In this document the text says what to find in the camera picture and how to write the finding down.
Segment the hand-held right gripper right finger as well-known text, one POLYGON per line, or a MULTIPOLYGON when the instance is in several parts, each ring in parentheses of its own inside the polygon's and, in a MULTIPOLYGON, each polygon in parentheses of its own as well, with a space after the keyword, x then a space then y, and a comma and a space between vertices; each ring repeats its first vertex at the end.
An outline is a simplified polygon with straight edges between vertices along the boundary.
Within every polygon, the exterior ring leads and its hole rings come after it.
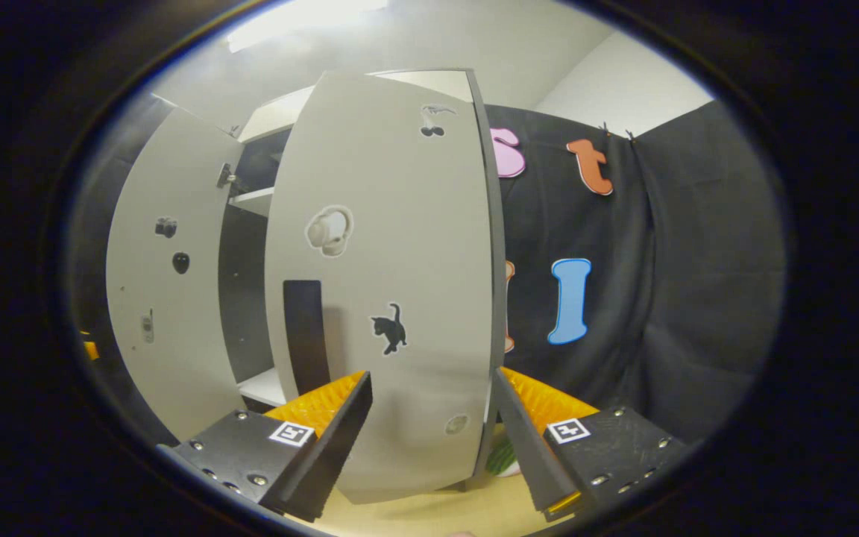
POLYGON ((627 406, 600 410, 506 367, 494 373, 492 400, 534 507, 549 522, 614 509, 691 453, 627 406))

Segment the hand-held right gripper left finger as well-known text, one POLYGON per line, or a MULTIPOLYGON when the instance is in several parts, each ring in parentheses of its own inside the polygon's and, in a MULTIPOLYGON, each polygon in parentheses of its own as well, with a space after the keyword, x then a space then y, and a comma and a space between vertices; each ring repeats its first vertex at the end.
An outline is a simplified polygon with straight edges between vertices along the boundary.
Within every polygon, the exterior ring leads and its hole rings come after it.
POLYGON ((157 452, 211 492, 312 523, 323 515, 372 401, 371 373, 358 371, 270 412, 229 412, 157 452))

